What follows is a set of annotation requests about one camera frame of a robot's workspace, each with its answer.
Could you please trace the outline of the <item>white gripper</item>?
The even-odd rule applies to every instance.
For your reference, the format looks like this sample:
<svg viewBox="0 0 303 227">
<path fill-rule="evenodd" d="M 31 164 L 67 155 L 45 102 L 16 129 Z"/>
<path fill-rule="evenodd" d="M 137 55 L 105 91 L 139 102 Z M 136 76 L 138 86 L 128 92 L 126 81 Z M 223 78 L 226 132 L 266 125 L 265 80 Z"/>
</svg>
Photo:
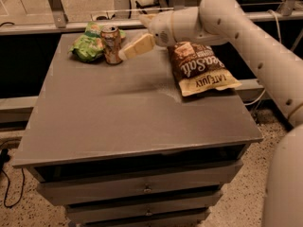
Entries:
<svg viewBox="0 0 303 227">
<path fill-rule="evenodd" d="M 133 38 L 119 50 L 118 56 L 126 61 L 150 52 L 155 44 L 163 47 L 174 45 L 176 41 L 172 32 L 172 15 L 172 10 L 158 14 L 140 14 L 139 21 L 150 33 Z"/>
</svg>

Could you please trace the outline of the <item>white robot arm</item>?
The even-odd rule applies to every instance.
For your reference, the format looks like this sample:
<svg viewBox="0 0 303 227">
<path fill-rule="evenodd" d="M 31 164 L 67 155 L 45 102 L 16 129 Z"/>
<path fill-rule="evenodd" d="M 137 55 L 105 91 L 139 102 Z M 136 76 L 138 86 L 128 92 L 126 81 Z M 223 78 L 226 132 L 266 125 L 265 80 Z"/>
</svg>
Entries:
<svg viewBox="0 0 303 227">
<path fill-rule="evenodd" d="M 148 33 L 122 47 L 122 60 L 179 42 L 229 42 L 293 129 L 278 143 L 269 167 L 262 227 L 303 227 L 303 61 L 254 24 L 236 0 L 202 0 L 190 9 L 142 15 Z"/>
</svg>

